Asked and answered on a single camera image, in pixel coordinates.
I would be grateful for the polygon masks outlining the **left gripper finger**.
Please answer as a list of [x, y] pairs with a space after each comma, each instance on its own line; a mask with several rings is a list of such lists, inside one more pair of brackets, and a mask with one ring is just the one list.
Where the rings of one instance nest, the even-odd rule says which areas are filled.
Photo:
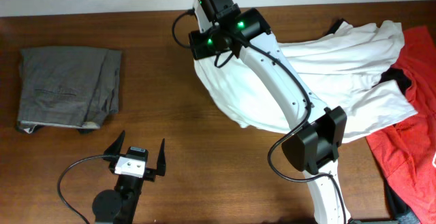
[[158, 154], [158, 158], [157, 158], [156, 175], [157, 176], [165, 176], [166, 175], [165, 139], [162, 140], [161, 146], [159, 149], [159, 154]]
[[105, 156], [120, 156], [122, 145], [125, 139], [125, 131], [122, 131], [118, 138], [104, 151]]

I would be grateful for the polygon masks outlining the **white t-shirt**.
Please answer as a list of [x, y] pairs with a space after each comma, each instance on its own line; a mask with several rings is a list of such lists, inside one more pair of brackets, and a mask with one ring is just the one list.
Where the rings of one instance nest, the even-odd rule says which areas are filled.
[[[348, 143], [417, 113], [394, 80], [381, 80], [404, 45], [401, 23], [385, 20], [380, 26], [361, 27], [344, 22], [335, 33], [308, 42], [283, 43], [280, 49], [328, 107], [344, 109], [343, 141]], [[282, 134], [290, 130], [277, 102], [241, 60], [233, 57], [216, 68], [209, 57], [195, 61], [194, 69], [217, 107], [242, 128]]]

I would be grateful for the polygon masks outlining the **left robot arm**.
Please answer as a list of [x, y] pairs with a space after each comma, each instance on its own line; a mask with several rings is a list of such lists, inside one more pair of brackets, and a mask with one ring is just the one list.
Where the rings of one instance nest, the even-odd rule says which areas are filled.
[[153, 182], [157, 176], [166, 174], [165, 142], [159, 149], [156, 168], [147, 167], [148, 150], [130, 146], [121, 153], [125, 132], [104, 151], [111, 173], [118, 176], [113, 189], [107, 189], [94, 198], [92, 204], [96, 223], [131, 224], [145, 181]]

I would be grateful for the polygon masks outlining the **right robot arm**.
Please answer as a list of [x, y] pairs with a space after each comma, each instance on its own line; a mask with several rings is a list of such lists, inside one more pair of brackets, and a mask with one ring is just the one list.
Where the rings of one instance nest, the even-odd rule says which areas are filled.
[[189, 34], [194, 59], [230, 52], [262, 81], [278, 103], [290, 132], [275, 142], [289, 163], [304, 174], [317, 223], [351, 223], [339, 185], [338, 158], [347, 116], [329, 108], [302, 81], [279, 48], [270, 25], [251, 8], [242, 12], [233, 0], [194, 0], [190, 12], [198, 30]]

